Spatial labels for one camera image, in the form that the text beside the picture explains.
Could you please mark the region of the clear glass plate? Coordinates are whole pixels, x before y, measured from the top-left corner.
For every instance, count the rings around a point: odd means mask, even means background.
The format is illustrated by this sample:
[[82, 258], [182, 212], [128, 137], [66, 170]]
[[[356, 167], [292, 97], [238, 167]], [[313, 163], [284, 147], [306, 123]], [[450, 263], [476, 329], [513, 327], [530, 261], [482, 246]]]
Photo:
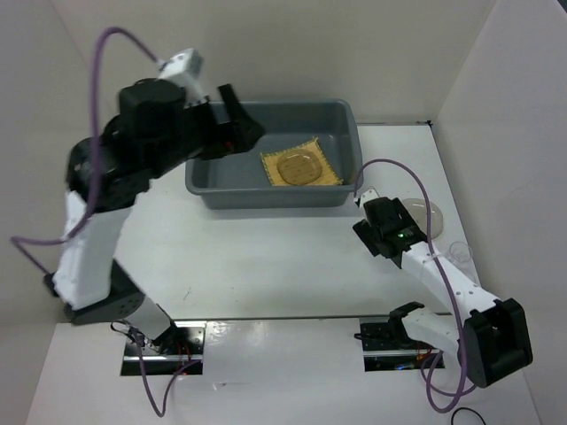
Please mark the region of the clear glass plate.
[[322, 176], [322, 163], [313, 152], [295, 150], [284, 153], [276, 161], [276, 169], [285, 183], [304, 186]]
[[405, 198], [401, 203], [406, 208], [412, 219], [416, 222], [420, 230], [427, 236], [428, 232], [431, 233], [431, 240], [439, 237], [444, 229], [444, 216], [442, 211], [433, 203], [430, 202], [431, 210], [431, 223], [428, 223], [427, 205], [424, 199], [420, 198]]

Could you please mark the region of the yellow bamboo placemat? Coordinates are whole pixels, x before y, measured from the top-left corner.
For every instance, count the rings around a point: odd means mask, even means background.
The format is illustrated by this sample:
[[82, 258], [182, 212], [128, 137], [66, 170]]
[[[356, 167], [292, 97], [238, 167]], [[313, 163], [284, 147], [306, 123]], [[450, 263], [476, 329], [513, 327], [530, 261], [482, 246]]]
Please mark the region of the yellow bamboo placemat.
[[322, 163], [322, 176], [315, 182], [304, 186], [338, 186], [343, 183], [343, 180], [338, 176], [329, 160], [322, 151], [319, 144], [319, 138], [314, 136], [310, 140], [300, 145], [271, 153], [261, 153], [260, 160], [263, 165], [264, 171], [271, 186], [284, 187], [292, 186], [285, 183], [276, 169], [276, 161], [286, 152], [295, 150], [307, 150], [313, 152]]

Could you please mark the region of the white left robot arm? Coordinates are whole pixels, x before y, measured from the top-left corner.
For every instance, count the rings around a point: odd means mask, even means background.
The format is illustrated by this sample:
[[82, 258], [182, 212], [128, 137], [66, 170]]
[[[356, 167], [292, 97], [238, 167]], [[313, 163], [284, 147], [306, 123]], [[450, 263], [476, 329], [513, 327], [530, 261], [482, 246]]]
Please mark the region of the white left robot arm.
[[76, 325], [121, 322], [131, 339], [170, 353], [184, 333], [114, 257], [137, 197], [185, 161], [250, 151], [265, 128], [229, 84], [218, 88], [228, 119], [219, 122], [208, 99], [188, 104], [185, 89], [144, 79], [122, 89], [119, 113], [97, 143], [71, 150], [66, 171], [66, 232], [58, 269], [44, 278]]

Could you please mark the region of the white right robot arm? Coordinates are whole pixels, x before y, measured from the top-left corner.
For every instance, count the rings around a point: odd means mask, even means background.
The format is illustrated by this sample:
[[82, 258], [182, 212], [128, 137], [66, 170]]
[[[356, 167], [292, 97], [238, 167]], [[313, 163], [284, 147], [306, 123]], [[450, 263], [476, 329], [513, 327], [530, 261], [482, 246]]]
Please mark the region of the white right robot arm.
[[456, 357], [469, 381], [479, 388], [532, 364], [524, 308], [515, 299], [501, 300], [482, 289], [430, 246], [398, 198], [380, 197], [369, 190], [355, 203], [364, 217], [353, 230], [371, 255], [391, 260], [459, 314], [451, 319], [419, 302], [398, 307], [388, 319], [392, 344], [407, 348], [413, 342], [426, 343]]

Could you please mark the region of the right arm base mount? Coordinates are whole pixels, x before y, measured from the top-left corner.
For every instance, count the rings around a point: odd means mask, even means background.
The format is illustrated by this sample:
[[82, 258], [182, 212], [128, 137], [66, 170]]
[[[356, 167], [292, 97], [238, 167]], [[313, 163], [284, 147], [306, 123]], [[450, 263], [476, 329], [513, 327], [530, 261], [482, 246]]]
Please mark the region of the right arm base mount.
[[422, 342], [400, 343], [394, 338], [386, 316], [359, 319], [353, 337], [361, 343], [366, 372], [417, 370], [438, 350]]

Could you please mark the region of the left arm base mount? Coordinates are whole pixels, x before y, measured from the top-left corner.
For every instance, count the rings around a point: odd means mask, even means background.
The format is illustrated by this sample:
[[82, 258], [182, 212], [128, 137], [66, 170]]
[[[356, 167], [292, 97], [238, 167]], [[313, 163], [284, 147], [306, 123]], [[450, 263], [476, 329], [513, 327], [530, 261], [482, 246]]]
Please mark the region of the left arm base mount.
[[156, 345], [148, 336], [135, 332], [125, 321], [114, 321], [110, 329], [126, 337], [120, 374], [141, 376], [141, 363], [148, 376], [166, 376], [181, 372], [182, 375], [203, 373], [205, 351], [205, 325], [183, 326], [169, 340]]

